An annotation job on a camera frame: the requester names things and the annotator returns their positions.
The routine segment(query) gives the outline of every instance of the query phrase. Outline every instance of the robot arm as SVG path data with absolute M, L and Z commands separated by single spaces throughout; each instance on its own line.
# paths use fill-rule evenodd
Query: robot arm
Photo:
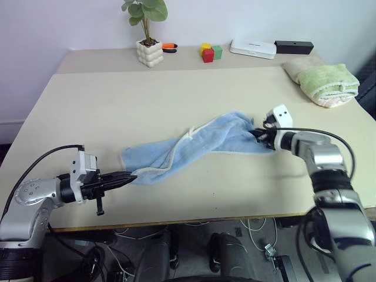
M 100 174 L 96 156 L 79 150 L 69 174 L 34 179 L 18 186 L 0 222 L 0 281 L 28 282 L 33 277 L 39 280 L 40 247 L 53 209 L 96 199 L 97 215 L 102 215 L 105 191 L 122 187 L 135 178 L 130 172 Z
M 343 281 L 373 281 L 376 277 L 375 231 L 365 215 L 339 148 L 330 138 L 311 132 L 276 128 L 292 127 L 284 105 L 268 113 L 264 126 L 252 133 L 275 150 L 289 150 L 302 158 L 311 177 L 315 209 L 310 214 L 318 245 L 329 250 Z

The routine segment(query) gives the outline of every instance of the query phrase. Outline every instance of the green leaf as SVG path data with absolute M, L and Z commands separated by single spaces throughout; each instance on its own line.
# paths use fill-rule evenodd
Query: green leaf
M 134 25 L 137 25 L 141 20 L 142 20 L 143 16 L 140 16 L 139 18 L 134 18 L 134 17 L 130 17 L 129 18 L 129 24 L 134 26 Z
M 127 11 L 127 8 L 130 4 L 132 4 L 132 2 L 125 2 L 123 5 L 122 5 L 122 11 L 125 12 Z
M 158 4 L 158 0 L 142 0 L 142 4 L 148 8 L 155 8 Z
M 147 16 L 151 21 L 161 22 L 167 19 L 167 7 L 163 0 L 157 0 L 157 5 L 155 8 L 148 8 L 142 5 L 142 10 L 145 16 Z
M 131 6 L 128 7 L 128 13 L 134 18 L 140 18 L 143 16 L 143 11 L 141 8 L 141 4 L 131 4 Z

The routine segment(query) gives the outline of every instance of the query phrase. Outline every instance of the red block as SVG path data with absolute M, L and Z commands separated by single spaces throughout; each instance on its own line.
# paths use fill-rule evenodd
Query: red block
M 205 49 L 202 52 L 202 59 L 204 60 L 204 63 L 211 63 L 214 61 L 214 50 L 212 50 L 212 48 Z

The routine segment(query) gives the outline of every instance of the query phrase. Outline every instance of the table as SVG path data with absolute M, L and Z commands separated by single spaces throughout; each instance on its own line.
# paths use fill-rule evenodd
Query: table
M 331 131 L 350 143 L 358 163 L 353 186 L 364 206 L 375 205 L 376 123 L 355 100 L 334 109 L 311 103 L 278 66 L 296 55 L 277 55 L 270 61 L 225 49 L 222 61 L 204 64 L 196 51 L 180 48 L 181 61 L 177 54 L 167 54 L 153 69 L 139 64 L 133 50 L 69 52 L 4 160 L 0 207 L 18 177 L 51 148 L 85 144 L 86 151 L 98 157 L 101 172 L 108 173 L 122 169 L 124 147 L 180 136 L 231 110 L 261 126 L 266 113 L 281 103 L 295 126 Z M 349 166 L 350 157 L 340 148 Z M 75 153 L 55 153 L 28 178 L 68 172 Z M 290 152 L 212 153 L 161 183 L 106 192 L 103 216 L 96 216 L 95 201 L 71 203 L 52 213 L 51 225 L 73 231 L 291 216 L 305 213 L 313 205 L 312 195 L 304 162 Z

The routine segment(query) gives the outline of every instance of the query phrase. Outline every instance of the white plant pot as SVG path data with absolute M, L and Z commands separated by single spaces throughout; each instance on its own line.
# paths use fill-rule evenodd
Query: white plant pot
M 141 41 L 136 42 L 136 47 L 139 61 L 141 63 L 152 68 L 161 61 L 163 61 L 163 51 L 161 42 L 154 44 L 150 47 L 146 47 L 142 45 L 140 42 Z

